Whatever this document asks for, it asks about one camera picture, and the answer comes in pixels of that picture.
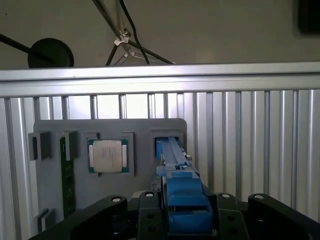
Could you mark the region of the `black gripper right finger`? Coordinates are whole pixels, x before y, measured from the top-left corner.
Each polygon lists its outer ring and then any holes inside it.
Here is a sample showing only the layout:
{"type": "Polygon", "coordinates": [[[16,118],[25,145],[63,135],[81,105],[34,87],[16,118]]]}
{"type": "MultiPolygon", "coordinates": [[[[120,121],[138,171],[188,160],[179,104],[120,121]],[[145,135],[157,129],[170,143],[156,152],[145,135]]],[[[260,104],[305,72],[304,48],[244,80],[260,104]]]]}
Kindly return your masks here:
{"type": "Polygon", "coordinates": [[[237,200],[212,194],[213,229],[218,240],[318,240],[320,224],[262,193],[237,200]]]}

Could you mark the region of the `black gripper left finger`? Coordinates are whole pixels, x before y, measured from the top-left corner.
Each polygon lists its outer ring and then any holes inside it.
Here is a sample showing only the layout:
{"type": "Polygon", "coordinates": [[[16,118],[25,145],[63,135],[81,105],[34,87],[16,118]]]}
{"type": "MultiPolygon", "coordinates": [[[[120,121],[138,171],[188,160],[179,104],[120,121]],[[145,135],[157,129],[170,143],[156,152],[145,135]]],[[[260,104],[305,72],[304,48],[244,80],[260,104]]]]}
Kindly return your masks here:
{"type": "Polygon", "coordinates": [[[144,191],[127,200],[107,196],[33,236],[34,240],[165,240],[160,197],[144,191]]]}

